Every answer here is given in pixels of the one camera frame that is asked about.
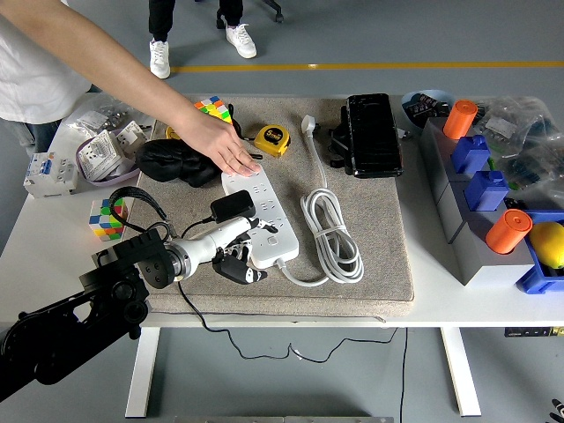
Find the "person's hand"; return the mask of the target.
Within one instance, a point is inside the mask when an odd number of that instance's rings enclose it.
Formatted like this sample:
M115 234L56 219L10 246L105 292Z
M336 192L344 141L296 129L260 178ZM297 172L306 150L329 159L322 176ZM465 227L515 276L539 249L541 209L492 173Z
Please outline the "person's hand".
M224 173L251 176L259 172L259 165L231 124L191 107L169 125L187 145L211 159Z

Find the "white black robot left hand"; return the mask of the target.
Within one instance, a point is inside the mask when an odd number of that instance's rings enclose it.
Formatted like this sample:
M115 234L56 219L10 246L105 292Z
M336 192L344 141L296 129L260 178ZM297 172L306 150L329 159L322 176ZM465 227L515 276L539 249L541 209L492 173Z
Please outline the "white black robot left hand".
M218 224L196 238L174 238L166 249L174 267L174 280L191 277L201 263L211 262L213 269L241 285L248 285L267 278L266 271L247 266L252 242L247 231L262 228L275 234L278 229L259 218L236 217Z

